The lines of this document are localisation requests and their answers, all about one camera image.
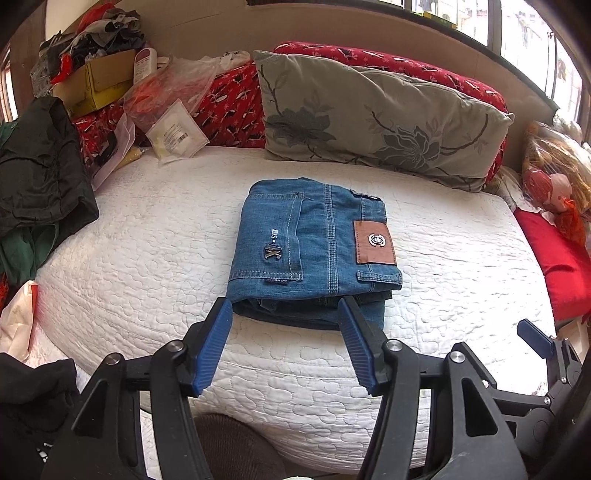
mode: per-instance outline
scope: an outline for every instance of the gray floral pillow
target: gray floral pillow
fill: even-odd
[[[512,113],[436,83],[331,59],[254,52],[266,148],[291,160],[419,174],[478,192]]]

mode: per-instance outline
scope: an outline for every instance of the white quilted bedspread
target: white quilted bedspread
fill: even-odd
[[[132,358],[182,337],[225,294],[250,186],[306,176],[385,202],[404,275],[387,302],[388,336],[438,356],[465,340],[500,388],[539,389],[545,364],[515,325],[529,318],[553,333],[550,301],[502,199],[369,167],[265,155],[206,147],[163,167],[145,155],[111,175],[98,192],[100,218],[38,272],[38,319],[48,338],[92,372],[107,353]],[[339,332],[240,316],[212,386],[193,404],[250,424],[291,460],[335,472],[359,469],[378,406],[359,386]],[[414,466],[427,447],[427,392],[420,407]]]

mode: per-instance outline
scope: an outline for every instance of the folded blue jeans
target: folded blue jeans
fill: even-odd
[[[338,330],[338,300],[351,295],[365,318],[383,327],[385,301],[402,288],[402,273],[393,248],[394,264],[358,262],[358,243],[367,240],[357,238],[359,220],[386,228],[382,200],[305,178],[255,183],[242,207],[226,293],[234,312]],[[379,250],[384,238],[374,238]]]

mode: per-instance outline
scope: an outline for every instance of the brown leather patch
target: brown leather patch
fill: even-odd
[[[357,263],[382,263],[396,265],[394,244],[384,223],[355,220],[355,248]]]

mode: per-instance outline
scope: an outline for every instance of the metal emblem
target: metal emblem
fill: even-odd
[[[369,236],[369,243],[373,247],[385,247],[386,246],[386,239],[383,235],[372,233]]]
[[[279,245],[266,244],[265,245],[265,260],[275,257],[277,260],[281,258],[281,251],[283,249]]]

